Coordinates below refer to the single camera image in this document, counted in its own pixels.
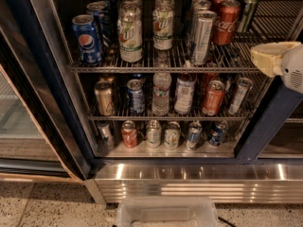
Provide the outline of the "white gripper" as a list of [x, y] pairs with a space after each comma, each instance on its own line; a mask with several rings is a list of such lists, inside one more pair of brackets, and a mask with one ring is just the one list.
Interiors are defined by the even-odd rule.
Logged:
[[303, 45], [301, 42], [256, 45], [251, 51], [251, 61], [269, 78], [281, 76], [283, 72], [281, 78], [284, 85], [303, 94]]

